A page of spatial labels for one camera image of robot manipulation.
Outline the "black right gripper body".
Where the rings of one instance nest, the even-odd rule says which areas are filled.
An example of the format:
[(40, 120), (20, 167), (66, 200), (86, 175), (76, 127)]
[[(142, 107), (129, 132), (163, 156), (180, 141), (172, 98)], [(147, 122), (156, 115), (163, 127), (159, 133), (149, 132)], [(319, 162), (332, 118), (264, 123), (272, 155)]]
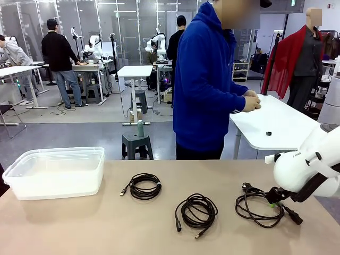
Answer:
[(266, 194), (266, 199), (269, 203), (279, 203), (287, 197), (288, 191), (278, 187), (272, 187)]

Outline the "person's right hand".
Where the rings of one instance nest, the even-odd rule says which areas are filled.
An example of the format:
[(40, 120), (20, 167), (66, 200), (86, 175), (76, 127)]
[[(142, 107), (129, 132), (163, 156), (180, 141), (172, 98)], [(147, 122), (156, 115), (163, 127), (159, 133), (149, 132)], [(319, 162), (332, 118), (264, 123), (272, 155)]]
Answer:
[(244, 97), (245, 98), (245, 107), (242, 110), (243, 112), (252, 112), (261, 108), (261, 100), (257, 97)]

